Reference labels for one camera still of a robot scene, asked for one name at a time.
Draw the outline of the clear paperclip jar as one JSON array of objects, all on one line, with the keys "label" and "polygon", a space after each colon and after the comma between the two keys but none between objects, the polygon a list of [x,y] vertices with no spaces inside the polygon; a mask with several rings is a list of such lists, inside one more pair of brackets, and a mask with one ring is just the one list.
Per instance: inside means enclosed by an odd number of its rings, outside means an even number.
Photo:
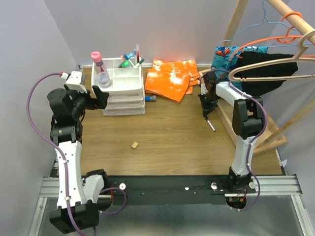
[{"label": "clear paperclip jar", "polygon": [[97,74],[97,82],[101,88],[108,88],[111,85],[111,78],[107,71],[102,71]]}]

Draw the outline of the red white pen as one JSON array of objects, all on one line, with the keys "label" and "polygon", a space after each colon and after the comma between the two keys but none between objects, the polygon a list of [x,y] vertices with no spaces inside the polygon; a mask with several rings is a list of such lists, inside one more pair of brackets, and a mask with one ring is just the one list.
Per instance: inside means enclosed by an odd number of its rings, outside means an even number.
[{"label": "red white pen", "polygon": [[136,44],[136,58],[137,62],[140,62],[139,44]]}]

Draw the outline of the green white pen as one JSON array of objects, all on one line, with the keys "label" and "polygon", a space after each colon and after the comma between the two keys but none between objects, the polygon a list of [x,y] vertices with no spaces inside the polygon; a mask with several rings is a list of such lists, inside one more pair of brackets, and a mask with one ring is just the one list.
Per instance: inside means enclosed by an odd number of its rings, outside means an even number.
[{"label": "green white pen", "polygon": [[134,67],[139,67],[144,61],[145,59],[141,59]]}]

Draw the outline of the pink cap pen tube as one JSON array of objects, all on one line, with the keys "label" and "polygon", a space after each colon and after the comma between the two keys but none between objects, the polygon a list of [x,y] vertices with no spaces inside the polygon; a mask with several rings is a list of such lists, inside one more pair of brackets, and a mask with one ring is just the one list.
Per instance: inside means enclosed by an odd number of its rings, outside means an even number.
[{"label": "pink cap pen tube", "polygon": [[91,58],[95,64],[98,73],[107,72],[107,68],[102,60],[102,55],[99,51],[91,52]]}]

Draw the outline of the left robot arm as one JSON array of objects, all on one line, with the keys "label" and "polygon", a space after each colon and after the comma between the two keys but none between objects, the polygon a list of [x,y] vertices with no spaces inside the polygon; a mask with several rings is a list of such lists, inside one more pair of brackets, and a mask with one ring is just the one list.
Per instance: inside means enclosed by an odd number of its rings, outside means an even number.
[{"label": "left robot arm", "polygon": [[93,86],[96,97],[86,92],[57,88],[47,95],[53,112],[50,139],[56,146],[59,165],[59,195],[57,209],[49,220],[63,234],[76,229],[95,228],[99,224],[98,196],[109,189],[107,173],[103,169],[81,176],[83,125],[86,110],[104,109],[109,93]]}]

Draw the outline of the tan eraser block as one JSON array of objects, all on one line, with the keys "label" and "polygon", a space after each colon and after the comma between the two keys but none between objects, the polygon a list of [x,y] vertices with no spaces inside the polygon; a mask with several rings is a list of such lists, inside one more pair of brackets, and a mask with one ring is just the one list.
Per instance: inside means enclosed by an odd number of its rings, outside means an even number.
[{"label": "tan eraser block", "polygon": [[131,147],[132,147],[133,149],[136,149],[137,146],[138,146],[138,143],[137,143],[137,142],[134,142],[134,143],[131,145]]}]

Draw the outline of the green black highlighter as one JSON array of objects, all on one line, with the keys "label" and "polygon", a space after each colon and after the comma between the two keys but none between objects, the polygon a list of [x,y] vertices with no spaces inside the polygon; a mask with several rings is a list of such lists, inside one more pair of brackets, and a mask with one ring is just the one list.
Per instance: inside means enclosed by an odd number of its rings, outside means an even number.
[{"label": "green black highlighter", "polygon": [[130,67],[130,63],[128,61],[125,61],[122,65],[121,68],[127,68]]}]

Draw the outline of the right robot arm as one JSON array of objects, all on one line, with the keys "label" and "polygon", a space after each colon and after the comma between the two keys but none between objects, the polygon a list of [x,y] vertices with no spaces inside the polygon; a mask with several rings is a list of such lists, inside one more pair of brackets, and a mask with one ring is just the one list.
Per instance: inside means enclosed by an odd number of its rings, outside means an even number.
[{"label": "right robot arm", "polygon": [[252,97],[240,91],[225,80],[218,79],[215,71],[209,71],[200,77],[199,99],[202,114],[206,120],[208,114],[224,99],[233,108],[232,129],[236,134],[234,160],[223,186],[236,193],[252,183],[252,156],[257,138],[266,129],[267,115],[260,97]]}]

